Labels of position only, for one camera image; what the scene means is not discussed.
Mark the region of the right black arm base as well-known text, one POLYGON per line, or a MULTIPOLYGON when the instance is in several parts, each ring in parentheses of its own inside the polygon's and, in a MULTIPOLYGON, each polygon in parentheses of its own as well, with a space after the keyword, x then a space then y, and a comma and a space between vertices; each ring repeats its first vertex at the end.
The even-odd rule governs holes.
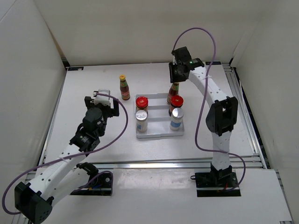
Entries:
POLYGON ((233 172, 229 177, 216 183, 212 180, 211 173, 195 173, 190 177, 195 181, 197 197, 240 197, 241 192, 237 186, 238 180, 236 173, 233 172))

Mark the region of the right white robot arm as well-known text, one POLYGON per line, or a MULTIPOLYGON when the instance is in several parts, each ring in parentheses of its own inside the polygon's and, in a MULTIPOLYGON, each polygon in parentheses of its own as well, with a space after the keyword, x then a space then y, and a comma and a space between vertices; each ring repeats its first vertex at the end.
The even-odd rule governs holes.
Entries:
POLYGON ((169 63, 170 80, 184 82, 190 80, 203 95, 203 104, 208 104, 209 111, 205 122, 211 132, 213 153, 211 171, 202 180, 211 187, 221 187, 223 191, 236 188, 229 158, 230 136, 237 121, 238 100, 224 93, 209 76, 209 67, 205 67, 199 58, 192 58, 187 47, 173 50, 173 62, 169 63))

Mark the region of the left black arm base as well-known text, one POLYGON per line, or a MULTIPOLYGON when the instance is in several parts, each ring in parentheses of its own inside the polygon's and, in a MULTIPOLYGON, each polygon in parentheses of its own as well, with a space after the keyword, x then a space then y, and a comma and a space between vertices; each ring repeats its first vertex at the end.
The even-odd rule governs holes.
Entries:
POLYGON ((92 183, 84 188, 71 192, 72 196, 111 196, 113 194, 113 173, 100 172, 100 175, 92 183))

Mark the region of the yellow-capped sauce bottle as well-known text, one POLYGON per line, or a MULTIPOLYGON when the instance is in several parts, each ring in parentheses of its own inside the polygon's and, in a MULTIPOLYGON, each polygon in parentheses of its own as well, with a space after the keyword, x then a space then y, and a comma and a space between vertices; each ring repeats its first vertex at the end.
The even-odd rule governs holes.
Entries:
POLYGON ((168 92, 168 97, 167 97, 167 103, 170 104, 171 103, 171 99, 173 96, 178 95, 178 90, 179 90, 179 83, 178 82, 174 82, 172 83, 169 92, 168 92))
POLYGON ((120 75, 120 91, 121 91, 121 98, 123 100, 129 100, 130 99, 130 92, 129 92, 129 86, 126 81, 125 75, 120 75))

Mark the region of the red-lidded sauce jar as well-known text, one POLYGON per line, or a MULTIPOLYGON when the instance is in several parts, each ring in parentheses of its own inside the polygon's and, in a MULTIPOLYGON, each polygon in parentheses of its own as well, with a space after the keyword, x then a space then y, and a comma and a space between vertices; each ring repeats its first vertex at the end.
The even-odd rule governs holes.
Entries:
POLYGON ((135 105, 136 105, 136 112, 143 110, 146 113, 148 113, 149 101, 148 101, 147 97, 145 97, 145 96, 137 97, 135 100, 135 105))
POLYGON ((172 115, 172 111, 175 108, 181 108, 184 103, 184 100, 181 96, 175 95, 170 100, 169 116, 172 115))

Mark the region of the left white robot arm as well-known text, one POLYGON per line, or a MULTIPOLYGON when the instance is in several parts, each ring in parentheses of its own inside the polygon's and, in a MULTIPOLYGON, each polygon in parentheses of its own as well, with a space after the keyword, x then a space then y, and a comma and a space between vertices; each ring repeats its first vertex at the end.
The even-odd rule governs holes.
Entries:
POLYGON ((44 222, 65 196, 96 185, 101 175, 94 165, 83 160, 101 150, 98 145, 105 134, 107 120, 118 117, 123 105, 104 93, 85 97, 85 105, 85 116, 60 156, 43 164, 44 171, 28 183, 20 182, 14 188, 16 209, 34 224, 44 222))

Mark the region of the silver-capped white shaker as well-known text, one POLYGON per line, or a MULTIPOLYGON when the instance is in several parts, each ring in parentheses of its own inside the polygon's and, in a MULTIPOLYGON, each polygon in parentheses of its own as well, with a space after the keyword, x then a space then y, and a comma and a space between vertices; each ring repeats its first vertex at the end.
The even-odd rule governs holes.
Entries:
POLYGON ((144 110, 139 110, 135 114, 136 118, 136 128, 139 132, 146 132, 148 129, 148 114, 144 110))
POLYGON ((184 117, 184 111, 181 108, 174 108, 171 113, 170 129, 177 131, 180 129, 184 117))

